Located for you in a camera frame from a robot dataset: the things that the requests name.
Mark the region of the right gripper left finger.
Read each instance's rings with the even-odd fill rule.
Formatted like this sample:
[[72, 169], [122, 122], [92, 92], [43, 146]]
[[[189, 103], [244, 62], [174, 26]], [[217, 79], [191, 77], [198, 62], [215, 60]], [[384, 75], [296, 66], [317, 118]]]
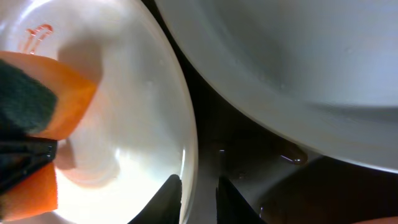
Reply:
[[172, 174], [129, 224], [179, 224], [182, 181]]

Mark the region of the white plate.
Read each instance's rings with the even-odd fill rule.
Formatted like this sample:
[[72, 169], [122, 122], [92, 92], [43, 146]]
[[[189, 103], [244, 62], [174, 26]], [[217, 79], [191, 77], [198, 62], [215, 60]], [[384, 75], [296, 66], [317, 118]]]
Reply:
[[57, 59], [96, 83], [55, 160], [58, 208], [29, 223], [127, 223], [173, 174], [179, 223], [197, 179], [195, 116], [175, 53], [133, 0], [2, 0], [1, 49]]
[[171, 0], [181, 51], [229, 103], [320, 154], [397, 171], [397, 0]]

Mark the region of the orange green scrub sponge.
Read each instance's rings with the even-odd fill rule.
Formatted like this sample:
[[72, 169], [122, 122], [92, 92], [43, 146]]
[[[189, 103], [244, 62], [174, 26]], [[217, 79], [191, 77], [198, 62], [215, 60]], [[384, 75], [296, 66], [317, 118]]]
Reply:
[[[1, 52], [1, 137], [64, 140], [88, 109], [96, 85], [52, 58]], [[53, 161], [1, 194], [1, 221], [58, 207]]]

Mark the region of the dark brown serving tray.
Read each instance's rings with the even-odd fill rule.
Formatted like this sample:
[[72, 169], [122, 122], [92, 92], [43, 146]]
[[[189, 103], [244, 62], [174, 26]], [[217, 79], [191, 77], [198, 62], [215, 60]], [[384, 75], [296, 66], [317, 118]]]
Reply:
[[318, 153], [257, 123], [225, 100], [181, 51], [157, 7], [146, 1], [174, 48], [193, 101], [199, 180], [192, 223], [214, 223], [214, 189], [225, 175], [266, 223], [397, 220], [397, 171]]

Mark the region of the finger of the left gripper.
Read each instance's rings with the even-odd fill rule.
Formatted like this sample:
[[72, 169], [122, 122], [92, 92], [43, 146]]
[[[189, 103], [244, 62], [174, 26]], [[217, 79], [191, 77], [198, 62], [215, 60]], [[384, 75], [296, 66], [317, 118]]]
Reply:
[[1, 194], [55, 159], [58, 141], [30, 136], [1, 137]]

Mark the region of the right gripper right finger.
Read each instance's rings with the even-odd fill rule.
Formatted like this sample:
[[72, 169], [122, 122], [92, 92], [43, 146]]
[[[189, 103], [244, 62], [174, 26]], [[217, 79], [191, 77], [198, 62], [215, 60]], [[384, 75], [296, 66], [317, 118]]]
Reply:
[[219, 177], [216, 208], [217, 224], [266, 224], [225, 176]]

